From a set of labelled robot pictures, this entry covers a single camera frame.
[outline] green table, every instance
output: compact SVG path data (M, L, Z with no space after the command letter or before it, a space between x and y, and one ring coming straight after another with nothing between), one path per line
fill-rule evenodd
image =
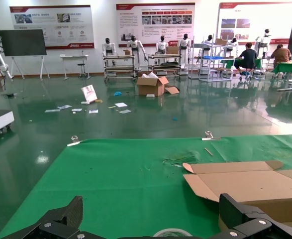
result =
M279 72L292 72L292 62L278 63L273 72L275 74Z
M207 238L219 232L218 203L196 196L183 178L186 171L172 164L273 159L292 169L292 135L87 140L65 148L0 237L82 195L83 231L114 239L179 228Z
M226 60L226 65L225 65L225 68L231 68L233 66L233 60ZM235 59L235 62L243 62L243 59ZM256 67L257 68L261 68L261 62L262 62L262 59L259 58L255 61L256 63Z

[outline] white table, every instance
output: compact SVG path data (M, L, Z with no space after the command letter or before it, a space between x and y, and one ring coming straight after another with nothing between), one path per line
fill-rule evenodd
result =
M68 77L66 75L66 68L65 68L65 61L75 61L75 60L86 60L86 70L87 70L87 79L90 78L90 71L88 68L88 61L87 58L89 57L89 55L79 55L79 56L66 56L66 55L60 55L60 57L62 58L62 62L63 62L63 66L64 66L64 74L65 74L65 78L64 80L67 80Z

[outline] glossy floor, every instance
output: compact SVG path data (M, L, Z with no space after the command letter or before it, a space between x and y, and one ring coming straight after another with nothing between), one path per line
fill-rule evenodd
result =
M102 103L81 105L85 84L94 85ZM171 84L180 94L152 99L138 96L128 79L111 80L107 86L103 77L86 83L78 78L15 79L6 84L8 93L16 93L11 99L3 96L0 85L0 109L12 109L15 117L11 132L0 134L0 230L72 135L83 140L204 137L207 130L214 136L292 134L292 92L277 92L280 82L207 84L184 78ZM122 96L113 96L116 91ZM130 113L108 108L121 102ZM63 105L83 111L44 113Z

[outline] easel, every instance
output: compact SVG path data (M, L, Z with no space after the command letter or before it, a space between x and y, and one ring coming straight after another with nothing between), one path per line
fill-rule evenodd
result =
M50 77L50 74L48 73L47 68L46 68L46 65L45 65L45 63L44 63L44 56L41 56L41 59L42 59L42 64L41 64L40 79L41 79L41 81L43 81L43 77L42 77L42 75L43 75L43 67L44 67L44 69L45 69L45 71L46 71L46 73L47 73L47 77L48 77L48 79L50 79L51 77ZM14 56L12 56L12 66L11 66L11 75L12 75L12 78L14 77L14 75L13 75L13 67L14 67L14 64L16 65L16 67L17 67L19 73L21 74L22 78L25 80L25 77L24 77L23 73L21 72L21 70L20 70L20 68L19 68L19 65L18 65L17 62L15 61Z

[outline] display board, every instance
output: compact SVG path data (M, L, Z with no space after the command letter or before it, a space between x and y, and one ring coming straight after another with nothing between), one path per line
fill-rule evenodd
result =
M42 29L46 49L94 48L90 5L11 6L14 29Z
M117 4L119 47L135 35L144 46L155 46L160 37L175 46L185 33L193 39L195 3Z
M239 44L255 42L270 30L270 44L288 44L292 29L292 2L222 2L217 36Z

